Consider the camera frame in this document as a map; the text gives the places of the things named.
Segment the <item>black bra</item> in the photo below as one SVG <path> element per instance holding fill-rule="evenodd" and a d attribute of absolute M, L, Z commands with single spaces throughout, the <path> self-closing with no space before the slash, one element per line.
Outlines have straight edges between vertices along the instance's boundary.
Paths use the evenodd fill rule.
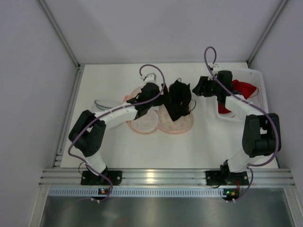
<path fill-rule="evenodd" d="M 169 86 L 169 102 L 166 107 L 170 118 L 173 122 L 177 121 L 183 116 L 191 113 L 190 103 L 192 94 L 190 84 L 183 83 L 181 79 L 177 79 Z"/>

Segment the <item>pink floral mesh laundry bag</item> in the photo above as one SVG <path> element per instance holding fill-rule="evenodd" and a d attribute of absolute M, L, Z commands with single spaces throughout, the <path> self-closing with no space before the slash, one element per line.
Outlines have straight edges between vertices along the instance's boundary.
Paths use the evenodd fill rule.
<path fill-rule="evenodd" d="M 193 123 L 194 117 L 192 113 L 172 121 L 164 105 L 150 109 L 146 115 L 137 120 L 127 121 L 130 129 L 140 134 L 150 134 L 156 130 L 161 130 L 168 134 L 182 134 L 190 130 Z"/>

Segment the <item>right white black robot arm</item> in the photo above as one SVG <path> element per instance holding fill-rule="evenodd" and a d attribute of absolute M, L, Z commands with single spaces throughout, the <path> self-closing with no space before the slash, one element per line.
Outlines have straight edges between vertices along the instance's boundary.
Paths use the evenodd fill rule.
<path fill-rule="evenodd" d="M 243 124 L 242 148 L 227 159 L 223 167 L 229 173 L 240 173 L 247 167 L 266 166 L 281 149 L 279 117 L 248 101 L 256 87 L 233 79 L 229 70 L 209 77 L 201 76 L 193 88 L 197 96 L 216 97 L 219 105 L 232 112 Z"/>

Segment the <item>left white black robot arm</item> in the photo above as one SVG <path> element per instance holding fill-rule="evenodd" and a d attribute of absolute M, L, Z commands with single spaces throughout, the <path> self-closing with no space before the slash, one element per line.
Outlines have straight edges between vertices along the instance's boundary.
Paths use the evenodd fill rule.
<path fill-rule="evenodd" d="M 104 177 L 107 165 L 99 150 L 106 130 L 146 115 L 149 109 L 160 102 L 165 88 L 165 83 L 159 89 L 158 85 L 149 82 L 136 97 L 117 107 L 95 113 L 83 111 L 68 136 L 71 141 L 68 154 L 83 161 L 93 174 Z"/>

